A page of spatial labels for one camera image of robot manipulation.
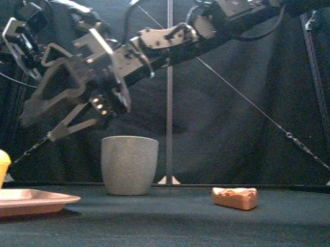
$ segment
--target pink plate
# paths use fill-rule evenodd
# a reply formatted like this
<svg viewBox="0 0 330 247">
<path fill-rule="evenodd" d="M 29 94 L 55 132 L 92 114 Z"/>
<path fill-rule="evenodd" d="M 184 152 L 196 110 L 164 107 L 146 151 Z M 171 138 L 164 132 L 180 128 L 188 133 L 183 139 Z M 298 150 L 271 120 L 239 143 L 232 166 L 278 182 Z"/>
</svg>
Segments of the pink plate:
<svg viewBox="0 0 330 247">
<path fill-rule="evenodd" d="M 36 189 L 0 189 L 0 218 L 57 212 L 80 197 Z"/>
</svg>

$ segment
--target food item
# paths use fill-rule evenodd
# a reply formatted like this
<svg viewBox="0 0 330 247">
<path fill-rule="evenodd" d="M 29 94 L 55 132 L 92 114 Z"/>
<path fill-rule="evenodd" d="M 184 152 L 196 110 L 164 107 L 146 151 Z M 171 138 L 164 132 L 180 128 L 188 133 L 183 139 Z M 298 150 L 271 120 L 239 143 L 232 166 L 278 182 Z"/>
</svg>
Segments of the food item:
<svg viewBox="0 0 330 247">
<path fill-rule="evenodd" d="M 211 198 L 216 205 L 240 210 L 250 210 L 258 205 L 255 188 L 212 188 Z"/>
<path fill-rule="evenodd" d="M 3 188 L 7 171 L 11 164 L 11 157 L 4 151 L 0 150 L 0 188 Z"/>
</svg>

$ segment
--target ceramic mug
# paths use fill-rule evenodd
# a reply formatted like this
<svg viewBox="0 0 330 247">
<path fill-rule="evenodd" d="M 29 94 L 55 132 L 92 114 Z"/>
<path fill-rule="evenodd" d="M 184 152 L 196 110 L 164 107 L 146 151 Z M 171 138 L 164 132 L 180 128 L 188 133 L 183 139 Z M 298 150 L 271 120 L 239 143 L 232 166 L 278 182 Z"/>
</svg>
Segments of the ceramic mug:
<svg viewBox="0 0 330 247">
<path fill-rule="evenodd" d="M 103 183 L 111 195 L 144 195 L 156 174 L 159 141 L 142 136 L 102 139 Z"/>
</svg>

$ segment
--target black table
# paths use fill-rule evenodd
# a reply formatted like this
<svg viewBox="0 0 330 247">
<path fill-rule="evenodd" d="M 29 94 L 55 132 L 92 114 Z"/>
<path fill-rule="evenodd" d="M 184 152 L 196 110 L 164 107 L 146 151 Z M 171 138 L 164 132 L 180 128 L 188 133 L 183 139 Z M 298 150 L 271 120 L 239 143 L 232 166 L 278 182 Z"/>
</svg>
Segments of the black table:
<svg viewBox="0 0 330 247">
<path fill-rule="evenodd" d="M 258 207 L 240 211 L 212 203 L 210 187 L 152 187 L 146 196 L 110 196 L 102 185 L 28 188 L 82 201 L 1 219 L 0 246 L 330 246 L 326 193 L 258 189 Z"/>
</svg>

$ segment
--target robotic arm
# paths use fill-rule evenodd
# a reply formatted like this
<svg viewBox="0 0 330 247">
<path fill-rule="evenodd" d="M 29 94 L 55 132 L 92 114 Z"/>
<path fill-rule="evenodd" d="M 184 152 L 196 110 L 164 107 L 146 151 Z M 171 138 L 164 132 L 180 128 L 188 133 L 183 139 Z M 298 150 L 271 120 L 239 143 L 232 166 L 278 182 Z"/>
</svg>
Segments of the robotic arm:
<svg viewBox="0 0 330 247">
<path fill-rule="evenodd" d="M 21 124 L 29 126 L 55 113 L 61 103 L 75 109 L 49 132 L 52 141 L 107 121 L 130 111 L 128 86 L 152 77 L 155 70 L 187 61 L 231 39 L 251 41 L 266 37 L 244 37 L 253 26 L 285 13 L 291 16 L 330 6 L 330 0 L 195 0 L 196 17 L 172 28 L 146 28 L 136 37 L 118 42 L 111 29 L 88 8 L 68 0 L 29 0 L 19 6 L 3 39 L 29 76 L 40 81 L 36 92 L 24 103 Z M 130 10 L 140 1 L 130 2 Z M 48 28 L 49 9 L 65 10 L 75 25 L 68 47 L 41 42 Z M 86 107 L 96 118 L 68 126 Z"/>
</svg>

